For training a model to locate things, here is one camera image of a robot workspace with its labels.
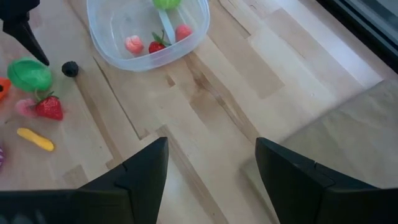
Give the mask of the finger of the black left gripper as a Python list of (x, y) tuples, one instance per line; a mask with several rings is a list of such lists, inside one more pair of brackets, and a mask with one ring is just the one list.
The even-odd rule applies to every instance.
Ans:
[(39, 4), (40, 0), (1, 0), (2, 31), (15, 38), (40, 62), (49, 65), (29, 25), (29, 12)]

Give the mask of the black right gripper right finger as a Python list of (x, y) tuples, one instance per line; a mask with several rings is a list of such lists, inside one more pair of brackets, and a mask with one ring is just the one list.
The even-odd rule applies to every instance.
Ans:
[(281, 223), (397, 223), (397, 189), (379, 189), (266, 138), (256, 163)]

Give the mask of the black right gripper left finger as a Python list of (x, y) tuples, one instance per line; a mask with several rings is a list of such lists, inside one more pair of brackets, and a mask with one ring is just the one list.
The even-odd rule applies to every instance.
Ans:
[(1, 223), (156, 223), (167, 178), (161, 137), (78, 189), (1, 192)]

